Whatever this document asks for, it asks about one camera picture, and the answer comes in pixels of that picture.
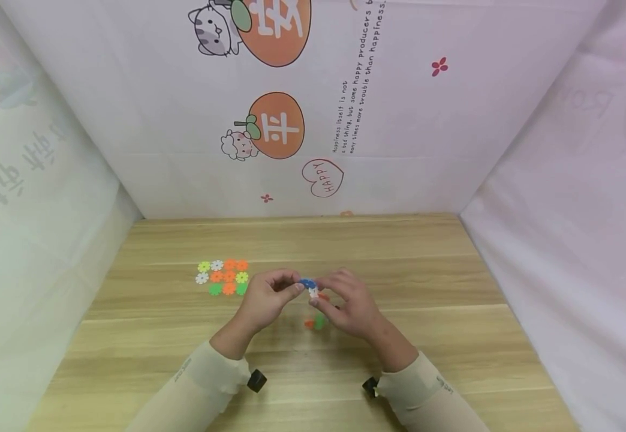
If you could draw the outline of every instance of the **green leaf illustration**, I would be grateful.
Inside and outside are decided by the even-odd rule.
[[[240,31],[251,31],[251,27],[253,26],[253,20],[251,19],[251,13],[248,11],[248,7],[243,4],[243,1],[234,0],[231,3],[231,19],[234,20],[236,28]]]
[[[246,125],[246,131],[251,134],[251,138],[254,140],[260,140],[260,137],[263,136],[263,133],[260,132],[260,128],[255,123],[249,123]]]

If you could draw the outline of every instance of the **faded chinese characters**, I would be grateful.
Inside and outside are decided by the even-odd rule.
[[[53,135],[45,135],[32,132],[34,141],[23,145],[24,152],[21,157],[30,166],[31,171],[45,171],[47,164],[54,164],[55,149],[52,142],[64,141],[68,137],[68,127],[59,119],[54,119],[49,125],[49,131]],[[9,199],[23,194],[25,179],[18,167],[0,161],[0,204],[8,205]]]

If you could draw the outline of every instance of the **person's left hand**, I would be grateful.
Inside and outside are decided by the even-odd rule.
[[[263,330],[303,292],[300,280],[298,272],[287,268],[255,274],[234,318],[250,327],[253,334]]]

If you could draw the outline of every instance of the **person's right hand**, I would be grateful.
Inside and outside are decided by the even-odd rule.
[[[322,298],[308,302],[325,314],[339,330],[368,341],[385,321],[366,284],[348,269],[341,268],[317,278],[316,283],[323,290],[336,292],[345,301],[339,309]]]

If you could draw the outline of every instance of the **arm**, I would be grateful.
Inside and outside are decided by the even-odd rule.
[[[343,268],[317,283],[336,292],[345,304],[340,309],[325,299],[310,304],[335,327],[371,345],[383,367],[378,393],[389,400],[409,432],[489,432],[426,356],[380,313],[363,282]]]
[[[178,372],[140,410],[127,432],[201,432],[222,413],[251,373],[243,358],[255,333],[269,326],[303,286],[281,269],[251,279],[239,311],[198,346]]]

